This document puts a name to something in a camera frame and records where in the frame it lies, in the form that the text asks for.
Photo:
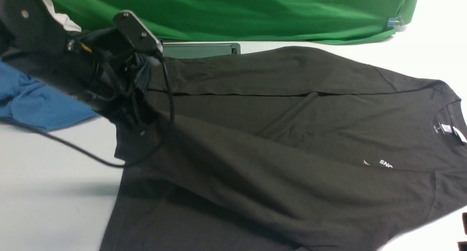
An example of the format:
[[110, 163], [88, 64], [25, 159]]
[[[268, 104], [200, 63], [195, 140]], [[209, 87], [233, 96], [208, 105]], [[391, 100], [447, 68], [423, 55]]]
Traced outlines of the black robot arm with PiPER label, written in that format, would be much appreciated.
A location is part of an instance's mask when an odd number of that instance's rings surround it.
[[1, 0], [1, 59], [115, 124], [102, 251], [377, 251], [466, 206], [466, 123], [441, 80], [325, 50], [175, 59], [131, 12], [68, 32]]

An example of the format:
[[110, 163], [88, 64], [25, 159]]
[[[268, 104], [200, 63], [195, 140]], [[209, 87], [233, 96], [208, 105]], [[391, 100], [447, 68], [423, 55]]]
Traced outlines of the black gripper near pile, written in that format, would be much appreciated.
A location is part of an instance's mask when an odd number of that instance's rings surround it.
[[69, 94], [118, 127], [144, 130], [157, 113], [144, 100], [135, 80], [150, 68], [155, 54], [139, 50], [115, 28], [69, 33]]

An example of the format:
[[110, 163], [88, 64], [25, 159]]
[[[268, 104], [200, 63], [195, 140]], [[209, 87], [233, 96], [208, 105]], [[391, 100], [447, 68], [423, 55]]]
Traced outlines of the black gripper at collar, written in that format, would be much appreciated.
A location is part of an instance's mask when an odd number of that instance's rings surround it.
[[[465, 236], [467, 236], [467, 213], [462, 213], [462, 223]], [[458, 242], [459, 251], [467, 251], [467, 240]]]

